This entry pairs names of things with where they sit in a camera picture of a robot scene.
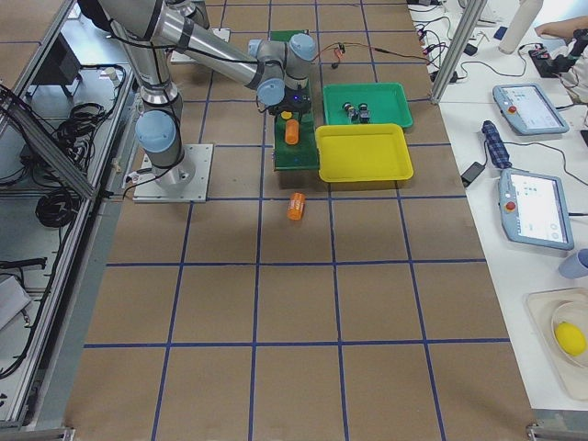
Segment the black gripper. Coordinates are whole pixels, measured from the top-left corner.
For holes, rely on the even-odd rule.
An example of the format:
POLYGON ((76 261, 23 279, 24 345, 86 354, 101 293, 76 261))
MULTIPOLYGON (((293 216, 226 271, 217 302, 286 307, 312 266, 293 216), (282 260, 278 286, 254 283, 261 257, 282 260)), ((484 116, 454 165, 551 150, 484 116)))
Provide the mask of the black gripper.
POLYGON ((311 95, 307 89, 287 89, 283 99, 275 105, 268 107, 270 115, 277 115, 287 111, 301 115, 311 112, 311 95))

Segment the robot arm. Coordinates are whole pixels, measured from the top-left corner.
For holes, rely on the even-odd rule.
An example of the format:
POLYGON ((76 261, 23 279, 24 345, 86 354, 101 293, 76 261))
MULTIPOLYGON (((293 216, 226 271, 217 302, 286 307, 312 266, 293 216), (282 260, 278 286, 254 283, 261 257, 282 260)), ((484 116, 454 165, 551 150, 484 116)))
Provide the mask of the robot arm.
POLYGON ((317 51, 306 32, 287 41, 253 40, 241 51, 210 30, 203 1, 102 1, 99 6, 129 57, 148 111, 180 116, 182 98, 167 67, 170 51, 255 91, 272 115, 303 116, 311 110, 307 84, 317 51))
POLYGON ((183 15, 204 29, 209 29, 210 27, 205 1, 186 1, 183 15))

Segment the person hand at desk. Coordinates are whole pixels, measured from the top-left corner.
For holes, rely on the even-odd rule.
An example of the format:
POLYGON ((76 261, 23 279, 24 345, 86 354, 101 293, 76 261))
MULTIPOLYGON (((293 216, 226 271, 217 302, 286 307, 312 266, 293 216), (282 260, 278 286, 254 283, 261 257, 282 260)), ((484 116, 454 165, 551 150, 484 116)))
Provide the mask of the person hand at desk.
POLYGON ((535 27, 535 32, 538 36, 570 40, 575 30, 585 28, 587 28, 587 16, 581 16, 541 24, 535 27))

